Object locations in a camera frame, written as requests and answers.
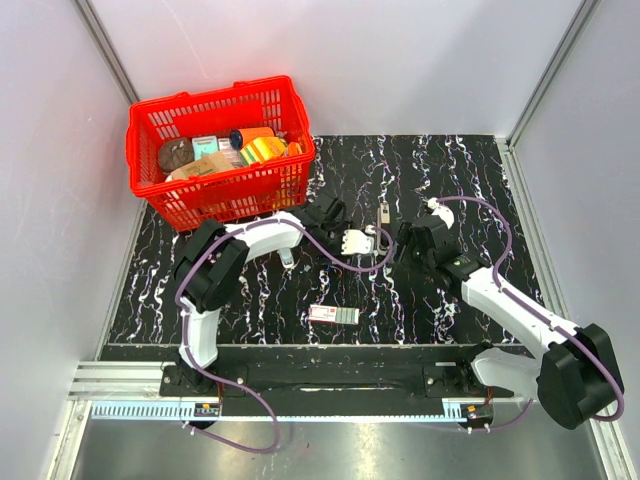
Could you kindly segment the red white staple box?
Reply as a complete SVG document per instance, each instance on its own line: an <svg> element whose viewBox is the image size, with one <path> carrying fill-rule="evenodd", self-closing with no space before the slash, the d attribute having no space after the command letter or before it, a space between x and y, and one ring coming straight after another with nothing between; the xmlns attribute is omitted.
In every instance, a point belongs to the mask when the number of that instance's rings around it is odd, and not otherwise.
<svg viewBox="0 0 640 480"><path fill-rule="evenodd" d="M310 322L357 325L359 313L358 308L311 305L308 319Z"/></svg>

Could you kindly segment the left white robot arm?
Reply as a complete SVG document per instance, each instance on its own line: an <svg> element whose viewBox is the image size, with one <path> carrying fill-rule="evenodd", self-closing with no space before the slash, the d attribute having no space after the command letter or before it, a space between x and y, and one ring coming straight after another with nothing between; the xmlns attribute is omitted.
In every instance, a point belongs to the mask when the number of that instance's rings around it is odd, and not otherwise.
<svg viewBox="0 0 640 480"><path fill-rule="evenodd" d="M199 396L214 389L217 373L210 365L218 357L220 310L239 288L247 262L273 252L286 256L306 234L339 257L344 232L350 227L346 204L325 194L259 220L227 225L204 221L173 266L176 300L183 312L179 354L187 366L182 384Z"/></svg>

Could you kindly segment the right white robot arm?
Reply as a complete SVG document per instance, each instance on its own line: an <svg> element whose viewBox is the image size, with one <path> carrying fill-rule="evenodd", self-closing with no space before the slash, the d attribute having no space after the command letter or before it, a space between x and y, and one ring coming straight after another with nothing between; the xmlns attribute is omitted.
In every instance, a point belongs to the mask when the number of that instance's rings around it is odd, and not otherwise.
<svg viewBox="0 0 640 480"><path fill-rule="evenodd" d="M528 351L509 354L482 347L454 375L456 387L476 396L498 387L538 402L561 427L574 430L590 419L610 420L624 411L624 384L607 332L580 327L530 299L504 279L494 265L465 252L449 222L428 215L402 223L396 237L397 265L426 275L458 300L500 324Z"/></svg>

